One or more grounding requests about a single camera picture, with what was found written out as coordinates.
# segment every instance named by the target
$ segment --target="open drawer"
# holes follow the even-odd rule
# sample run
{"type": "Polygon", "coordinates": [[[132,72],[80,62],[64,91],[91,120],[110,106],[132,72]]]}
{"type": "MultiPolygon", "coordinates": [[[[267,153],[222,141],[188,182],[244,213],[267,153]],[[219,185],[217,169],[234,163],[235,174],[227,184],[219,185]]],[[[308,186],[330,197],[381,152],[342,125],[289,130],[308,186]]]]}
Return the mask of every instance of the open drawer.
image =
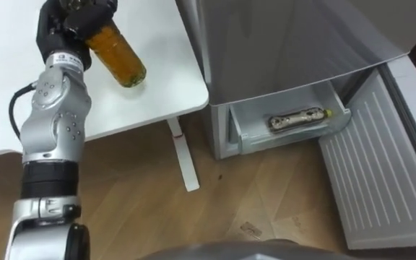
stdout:
{"type": "Polygon", "coordinates": [[[347,245],[416,246],[416,68],[398,58],[356,88],[348,125],[319,140],[347,245]]]}
{"type": "Polygon", "coordinates": [[[350,118],[350,110],[343,106],[331,82],[321,82],[230,105],[229,142],[238,145],[240,154],[247,154],[340,131],[350,118]],[[314,107],[329,109],[332,116],[280,133],[272,133],[267,126],[270,116],[314,107]]]}

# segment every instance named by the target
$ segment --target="amber liquid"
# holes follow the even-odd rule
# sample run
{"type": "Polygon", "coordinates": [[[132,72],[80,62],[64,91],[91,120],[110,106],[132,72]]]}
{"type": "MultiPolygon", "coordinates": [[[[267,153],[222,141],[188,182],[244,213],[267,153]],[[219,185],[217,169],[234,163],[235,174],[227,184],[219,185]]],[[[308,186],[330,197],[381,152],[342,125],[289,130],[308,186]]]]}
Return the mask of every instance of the amber liquid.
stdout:
{"type": "Polygon", "coordinates": [[[123,87],[134,87],[145,79],[147,70],[144,64],[122,36],[115,22],[111,21],[102,27],[99,33],[86,40],[86,44],[123,87]]]}

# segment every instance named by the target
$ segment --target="wooden floor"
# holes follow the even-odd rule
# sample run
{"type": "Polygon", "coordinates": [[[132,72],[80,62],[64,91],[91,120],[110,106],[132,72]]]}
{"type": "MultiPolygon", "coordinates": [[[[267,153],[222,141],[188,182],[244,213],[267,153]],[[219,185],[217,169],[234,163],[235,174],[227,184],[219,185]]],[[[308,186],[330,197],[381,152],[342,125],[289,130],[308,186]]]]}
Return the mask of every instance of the wooden floor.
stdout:
{"type": "MultiPolygon", "coordinates": [[[[87,143],[80,190],[92,259],[135,259],[188,243],[270,238],[344,250],[315,142],[216,161],[200,117],[183,118],[183,128],[201,183],[191,193],[165,123],[87,143]]],[[[20,191],[20,161],[16,154],[0,157],[0,259],[20,191]]]]}

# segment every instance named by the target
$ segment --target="black cable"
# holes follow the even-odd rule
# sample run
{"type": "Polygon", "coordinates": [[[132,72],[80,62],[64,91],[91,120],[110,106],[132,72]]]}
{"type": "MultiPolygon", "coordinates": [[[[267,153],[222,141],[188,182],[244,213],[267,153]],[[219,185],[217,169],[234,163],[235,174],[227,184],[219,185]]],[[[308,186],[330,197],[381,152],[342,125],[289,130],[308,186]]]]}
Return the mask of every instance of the black cable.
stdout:
{"type": "Polygon", "coordinates": [[[19,91],[15,92],[12,96],[11,102],[9,102],[9,120],[11,121],[12,130],[14,130],[15,135],[17,135],[17,138],[20,140],[20,131],[17,128],[17,125],[15,123],[14,119],[14,106],[15,102],[18,98],[22,97],[23,95],[27,94],[28,92],[35,90],[35,84],[30,83],[28,86],[23,87],[19,91]]]}

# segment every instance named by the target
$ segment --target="refrigerator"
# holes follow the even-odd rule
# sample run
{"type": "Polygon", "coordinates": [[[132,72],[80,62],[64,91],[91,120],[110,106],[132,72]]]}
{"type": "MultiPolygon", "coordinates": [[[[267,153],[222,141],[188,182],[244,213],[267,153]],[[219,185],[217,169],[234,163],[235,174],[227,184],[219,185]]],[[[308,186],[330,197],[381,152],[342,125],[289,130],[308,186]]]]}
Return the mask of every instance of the refrigerator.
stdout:
{"type": "Polygon", "coordinates": [[[214,156],[318,138],[349,249],[416,246],[416,1],[177,2],[214,156]],[[269,130],[312,107],[332,116],[269,130]]]}

